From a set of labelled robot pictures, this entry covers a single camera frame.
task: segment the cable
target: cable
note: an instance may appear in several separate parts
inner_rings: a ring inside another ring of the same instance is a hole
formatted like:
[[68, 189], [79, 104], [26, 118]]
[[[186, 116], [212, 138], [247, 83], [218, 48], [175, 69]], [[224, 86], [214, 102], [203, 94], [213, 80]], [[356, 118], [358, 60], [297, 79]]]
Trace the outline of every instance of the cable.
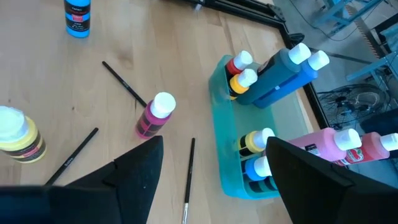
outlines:
[[[395, 69], [394, 68], [392, 68], [391, 67], [391, 65], [392, 65], [392, 62], [396, 59], [396, 57], [398, 56], [398, 53], [396, 53], [395, 54], [395, 56], [392, 58], [392, 60], [391, 60], [391, 62], [389, 62], [389, 69], [391, 70], [391, 73], [394, 73], [395, 72]], [[390, 83], [390, 81], [391, 81], [391, 79], [394, 77], [394, 74], [391, 74], [390, 75], [390, 78], [387, 80], [386, 79], [386, 87], [388, 88], [388, 83]], [[388, 90], [388, 91], [386, 91], [387, 93], [388, 93], [388, 95], [390, 96], [390, 98], [389, 98], [389, 101], [388, 101], [388, 103], [387, 103], [387, 105], [386, 105], [386, 109], [384, 110], [384, 112], [387, 112], [387, 110], [388, 110], [388, 107], [391, 107], [390, 106], [390, 103], [391, 103], [391, 99], [392, 99], [392, 96], [391, 96], [391, 91], [390, 91], [390, 89]]]
[[[323, 35], [325, 35], [327, 38], [329, 38], [329, 39], [332, 40], [332, 41], [335, 41], [335, 42], [343, 41], [343, 40], [347, 39], [348, 37], [350, 37], [350, 36], [358, 29], [358, 26], [357, 26], [350, 34], [348, 34], [345, 38], [343, 38], [343, 39], [341, 39], [341, 40], [333, 39], [333, 38], [329, 37], [328, 34], [326, 34], [323, 30], [321, 30], [321, 29], [319, 29], [319, 28], [313, 26], [311, 23], [309, 23], [309, 22], [306, 20], [306, 18], [304, 18], [303, 14], [301, 14], [301, 12], [299, 11], [299, 9], [297, 9], [296, 5], [292, 2], [292, 0], [289, 0], [289, 1], [290, 1], [290, 3], [292, 3], [293, 7], [297, 10], [297, 12], [298, 12], [298, 13], [300, 14], [300, 16], [303, 18], [303, 20], [304, 20], [310, 27], [312, 27], [313, 29], [319, 30], [320, 32], [322, 32]], [[372, 11], [366, 16], [366, 18], [365, 18], [363, 21], [365, 21], [365, 20], [372, 14], [372, 12], [375, 10], [375, 8], [378, 7], [378, 5], [380, 5], [380, 3], [382, 3], [382, 2], [379, 2], [379, 3], [372, 9]]]

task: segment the wooden table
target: wooden table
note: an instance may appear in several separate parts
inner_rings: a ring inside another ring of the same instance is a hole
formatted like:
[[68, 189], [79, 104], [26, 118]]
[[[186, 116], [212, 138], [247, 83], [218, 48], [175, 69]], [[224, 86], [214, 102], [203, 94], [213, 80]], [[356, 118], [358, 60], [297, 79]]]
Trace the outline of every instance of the wooden table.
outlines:
[[[224, 54], [250, 51], [263, 62], [284, 47], [278, 30], [180, 1], [97, 0], [91, 34], [65, 32], [63, 2], [0, 3], [0, 105], [25, 111], [45, 138], [47, 155], [20, 165], [0, 155], [0, 184], [43, 184], [94, 128], [99, 133], [56, 182], [65, 185], [136, 147], [143, 108], [104, 69], [107, 61], [144, 100], [177, 99], [164, 136], [162, 174], [149, 223], [179, 223], [190, 140], [197, 138], [190, 223], [290, 223], [280, 198], [249, 201], [220, 186], [208, 79]], [[297, 114], [318, 129], [302, 90]]]

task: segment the paint bottle cluster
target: paint bottle cluster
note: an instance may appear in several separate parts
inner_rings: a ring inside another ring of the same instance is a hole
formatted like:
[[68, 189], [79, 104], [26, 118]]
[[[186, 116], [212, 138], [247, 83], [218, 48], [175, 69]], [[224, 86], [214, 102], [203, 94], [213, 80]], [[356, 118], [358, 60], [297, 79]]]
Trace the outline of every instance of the paint bottle cluster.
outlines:
[[45, 141], [35, 123], [23, 112], [0, 106], [0, 150], [21, 163], [43, 158]]
[[264, 128], [245, 134], [237, 140], [247, 191], [261, 193], [277, 190], [267, 156], [260, 156], [260, 153], [266, 149], [268, 138], [273, 136], [275, 136], [273, 130]]
[[261, 65], [253, 64], [251, 54], [243, 50], [224, 66], [230, 99], [266, 108], [316, 79], [329, 62], [324, 51], [311, 55], [303, 43], [280, 49]]

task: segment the yellow paint bottle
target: yellow paint bottle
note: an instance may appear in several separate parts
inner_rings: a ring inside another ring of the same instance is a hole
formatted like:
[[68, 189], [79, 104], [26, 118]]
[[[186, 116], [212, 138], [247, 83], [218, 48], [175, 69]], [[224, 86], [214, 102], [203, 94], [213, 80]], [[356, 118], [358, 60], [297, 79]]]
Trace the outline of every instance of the yellow paint bottle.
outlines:
[[249, 89], [257, 81], [257, 73], [253, 69], [245, 69], [242, 73], [233, 76], [228, 82], [229, 97], [235, 100], [240, 94]]
[[241, 157], [251, 156], [266, 149], [268, 137], [275, 136], [271, 128], [261, 131], [252, 131], [240, 138], [238, 141], [239, 155]]
[[0, 150], [18, 162], [43, 158], [46, 144], [35, 123], [23, 112], [0, 106]]

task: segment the red paint bottle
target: red paint bottle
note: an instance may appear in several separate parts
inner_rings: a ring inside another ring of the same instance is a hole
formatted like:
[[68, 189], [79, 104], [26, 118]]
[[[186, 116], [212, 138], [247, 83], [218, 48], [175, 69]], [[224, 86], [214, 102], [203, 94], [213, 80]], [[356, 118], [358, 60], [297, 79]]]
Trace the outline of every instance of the red paint bottle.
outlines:
[[150, 139], [170, 119], [176, 102], [170, 93], [156, 94], [136, 124], [136, 133], [142, 139]]
[[237, 56], [229, 60], [229, 62], [225, 65], [227, 79], [229, 80], [234, 75], [240, 74], [251, 63], [253, 63], [251, 54], [245, 50], [242, 50]]
[[390, 151], [398, 149], [398, 134], [392, 133], [385, 136], [372, 132], [362, 137], [362, 146], [357, 149], [347, 150], [344, 159], [335, 161], [340, 166], [357, 164], [361, 162], [387, 159]]

